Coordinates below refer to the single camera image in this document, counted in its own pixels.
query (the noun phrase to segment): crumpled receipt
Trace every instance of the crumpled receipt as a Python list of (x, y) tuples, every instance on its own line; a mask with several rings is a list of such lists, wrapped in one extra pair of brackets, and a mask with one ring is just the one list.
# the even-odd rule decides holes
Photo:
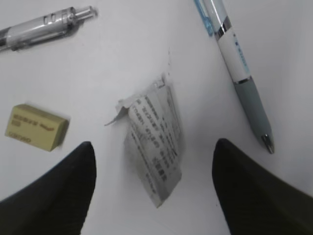
[(181, 180), (181, 130), (171, 89), (162, 78), (143, 93), (119, 101), (116, 109), (111, 123), (128, 114), (125, 152), (134, 159), (139, 178), (159, 207)]

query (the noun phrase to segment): pen grip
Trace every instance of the pen grip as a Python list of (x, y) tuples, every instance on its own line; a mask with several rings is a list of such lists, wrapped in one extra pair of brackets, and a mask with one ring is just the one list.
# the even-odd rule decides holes
[(263, 143), (262, 136), (272, 135), (272, 131), (254, 81), (250, 78), (241, 84), (234, 83), (234, 85), (250, 127), (259, 142)]

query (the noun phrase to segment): torn paper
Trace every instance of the torn paper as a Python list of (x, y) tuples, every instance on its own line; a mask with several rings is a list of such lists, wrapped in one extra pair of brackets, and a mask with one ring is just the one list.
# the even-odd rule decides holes
[(161, 79), (145, 92), (119, 101), (117, 121), (128, 115), (125, 149), (132, 157), (148, 195), (156, 207), (170, 196), (181, 179), (179, 119), (171, 89)]

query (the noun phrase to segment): blue pen clip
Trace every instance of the blue pen clip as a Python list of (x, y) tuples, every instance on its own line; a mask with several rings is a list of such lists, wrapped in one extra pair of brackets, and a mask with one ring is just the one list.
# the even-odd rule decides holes
[(200, 16), (202, 18), (202, 21), (204, 23), (206, 31), (209, 33), (209, 36), (212, 37), (214, 30), (213, 30), (211, 19), (209, 18), (208, 14), (207, 14), (206, 8), (205, 8), (205, 6), (203, 6), (201, 4), (202, 0), (194, 0), (194, 1), (195, 1), (196, 6), (197, 6), (197, 9), (200, 13)]

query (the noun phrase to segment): white desk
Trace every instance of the white desk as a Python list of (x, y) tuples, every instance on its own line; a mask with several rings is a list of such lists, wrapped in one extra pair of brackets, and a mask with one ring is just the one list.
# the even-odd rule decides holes
[[(222, 137), (313, 196), (313, 1), (225, 0), (271, 121), (273, 156), (250, 131), (192, 0), (4, 0), (0, 28), (72, 5), (96, 6), (99, 17), (71, 38), (0, 54), (0, 199), (91, 141), (98, 176), (83, 235), (225, 235), (211, 178)], [(174, 83), (187, 150), (182, 181), (157, 210), (124, 159), (126, 123), (103, 124), (117, 100), (162, 72)], [(4, 136), (12, 107), (24, 102), (71, 116), (62, 148), (48, 153)]]

